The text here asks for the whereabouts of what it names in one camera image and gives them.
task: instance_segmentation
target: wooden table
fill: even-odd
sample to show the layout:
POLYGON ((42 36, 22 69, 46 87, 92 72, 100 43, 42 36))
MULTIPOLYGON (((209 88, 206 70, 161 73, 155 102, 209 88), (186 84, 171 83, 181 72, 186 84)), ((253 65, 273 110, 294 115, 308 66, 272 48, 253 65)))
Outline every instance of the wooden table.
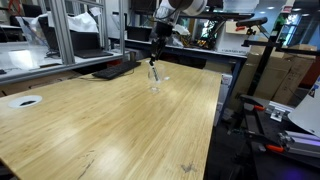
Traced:
POLYGON ((202 179, 221 75, 161 62, 112 81, 73 79, 0 99, 0 159, 21 179, 202 179), (43 100, 12 109, 24 95, 43 100))

